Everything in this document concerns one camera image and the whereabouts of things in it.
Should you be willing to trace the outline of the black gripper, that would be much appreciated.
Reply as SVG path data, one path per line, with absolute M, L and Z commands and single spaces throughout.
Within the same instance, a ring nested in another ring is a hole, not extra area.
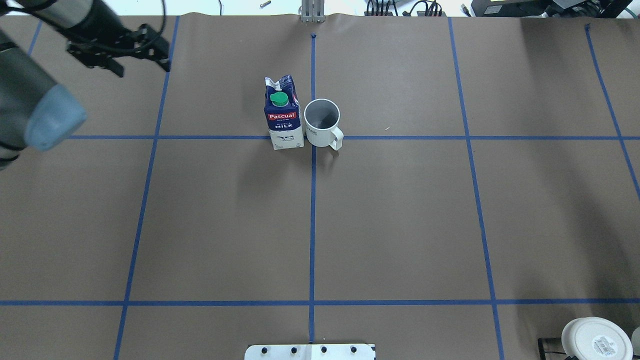
M 168 73 L 171 69 L 170 43 L 163 36 L 166 23 L 155 30 L 148 23 L 142 23 L 137 30 L 124 29 L 122 34 L 102 43 L 94 39 L 69 39 L 66 52 L 78 60 L 85 68 L 106 69 L 119 78 L 125 75 L 125 68 L 116 59 L 131 57 L 150 60 Z

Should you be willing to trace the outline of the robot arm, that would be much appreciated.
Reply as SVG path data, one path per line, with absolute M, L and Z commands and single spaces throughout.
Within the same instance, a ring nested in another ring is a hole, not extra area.
M 1 14 L 26 14 L 49 25 L 66 39 L 66 52 L 86 68 L 107 69 L 123 77 L 121 57 L 151 60 L 168 72 L 170 44 L 159 30 L 142 23 L 127 28 L 103 0 L 19 0 L 1 2 Z M 0 166 L 6 169 L 32 147 L 48 151 L 68 139 L 86 120 L 80 101 L 57 82 L 14 39 L 1 33 Z

